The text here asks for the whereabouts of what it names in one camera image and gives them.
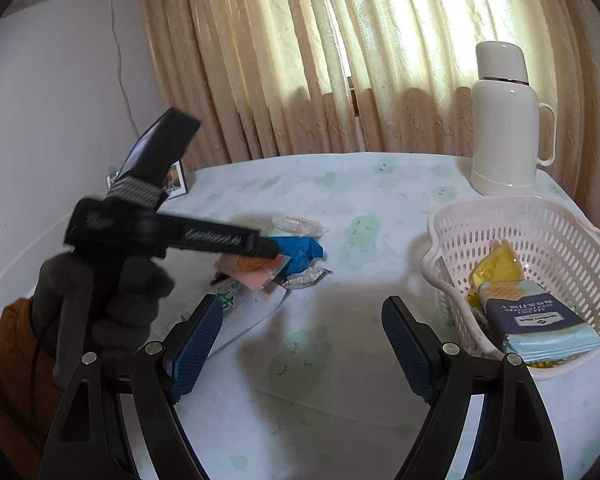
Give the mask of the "orange sleeved forearm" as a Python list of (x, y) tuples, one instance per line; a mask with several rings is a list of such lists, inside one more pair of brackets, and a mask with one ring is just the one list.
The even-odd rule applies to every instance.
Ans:
[(64, 390), (53, 382), (54, 359), (35, 353), (30, 299), (0, 319), (0, 478), (38, 478), (43, 448)]

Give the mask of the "grey gloved left hand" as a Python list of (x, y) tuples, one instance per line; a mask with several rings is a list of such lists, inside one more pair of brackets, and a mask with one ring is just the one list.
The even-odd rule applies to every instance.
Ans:
[(102, 283), (71, 252), (41, 266), (31, 320), (42, 349), (54, 358), (53, 381), (65, 388), (84, 353), (130, 356), (145, 344), (174, 281), (148, 258), (131, 257)]

